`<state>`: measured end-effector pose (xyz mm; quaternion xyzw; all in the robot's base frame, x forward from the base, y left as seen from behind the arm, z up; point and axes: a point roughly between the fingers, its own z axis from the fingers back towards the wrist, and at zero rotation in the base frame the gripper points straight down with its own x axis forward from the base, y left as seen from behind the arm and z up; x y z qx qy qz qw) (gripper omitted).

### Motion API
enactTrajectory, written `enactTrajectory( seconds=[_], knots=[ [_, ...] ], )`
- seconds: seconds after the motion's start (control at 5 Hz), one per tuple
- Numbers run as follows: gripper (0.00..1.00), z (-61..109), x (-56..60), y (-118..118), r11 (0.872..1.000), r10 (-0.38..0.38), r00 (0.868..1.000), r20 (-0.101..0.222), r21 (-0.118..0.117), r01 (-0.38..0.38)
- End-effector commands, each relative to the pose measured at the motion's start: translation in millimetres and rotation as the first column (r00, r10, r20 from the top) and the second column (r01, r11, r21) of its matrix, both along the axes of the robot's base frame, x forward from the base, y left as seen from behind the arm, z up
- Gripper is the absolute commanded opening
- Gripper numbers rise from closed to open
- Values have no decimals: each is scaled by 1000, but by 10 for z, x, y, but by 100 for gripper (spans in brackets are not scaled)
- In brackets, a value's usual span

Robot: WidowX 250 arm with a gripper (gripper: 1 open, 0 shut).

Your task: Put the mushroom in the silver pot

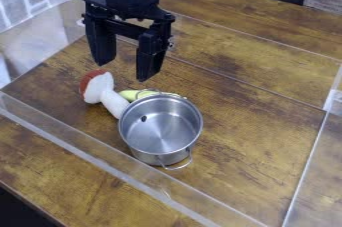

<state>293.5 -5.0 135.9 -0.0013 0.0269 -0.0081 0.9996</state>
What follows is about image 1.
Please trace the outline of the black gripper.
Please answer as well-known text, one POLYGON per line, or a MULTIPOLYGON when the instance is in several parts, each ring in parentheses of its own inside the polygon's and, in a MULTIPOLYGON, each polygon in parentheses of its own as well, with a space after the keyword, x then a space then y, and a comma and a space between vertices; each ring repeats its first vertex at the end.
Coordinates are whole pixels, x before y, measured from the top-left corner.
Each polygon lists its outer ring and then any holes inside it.
POLYGON ((159 7, 159 0, 82 1, 82 23, 94 63, 102 66, 114 59, 116 35, 138 39, 136 79, 146 81, 161 68, 173 15, 159 7))

